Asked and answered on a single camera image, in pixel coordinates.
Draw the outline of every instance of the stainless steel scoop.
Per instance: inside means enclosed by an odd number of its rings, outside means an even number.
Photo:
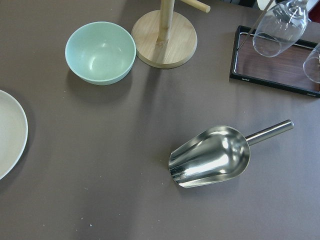
[[[244,137],[230,126],[214,126],[171,153],[170,173],[173,180],[184,188],[232,179],[247,168],[249,146],[293,127],[294,123],[286,120]]]

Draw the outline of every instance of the plate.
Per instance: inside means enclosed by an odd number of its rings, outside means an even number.
[[[19,102],[0,90],[0,179],[20,159],[28,137],[28,122]]]

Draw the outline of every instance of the round wooden base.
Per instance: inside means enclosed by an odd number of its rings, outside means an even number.
[[[196,51],[196,30],[188,19],[173,12],[169,40],[157,42],[159,22],[160,10],[155,10],[143,15],[133,26],[131,35],[135,41],[137,56],[156,68],[179,67]]]

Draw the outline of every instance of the tray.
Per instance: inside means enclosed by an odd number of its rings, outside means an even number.
[[[253,31],[237,52],[249,31],[241,25],[236,30],[230,78],[320,98],[320,84],[309,80],[303,70],[304,61],[317,43],[300,39],[278,56],[265,57],[253,47]]]

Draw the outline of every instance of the wine glass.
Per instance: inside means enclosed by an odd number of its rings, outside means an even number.
[[[303,71],[311,81],[320,84],[320,43],[304,61]]]
[[[308,0],[287,0],[269,9],[253,36],[253,47],[265,57],[275,57],[292,46],[308,24]]]

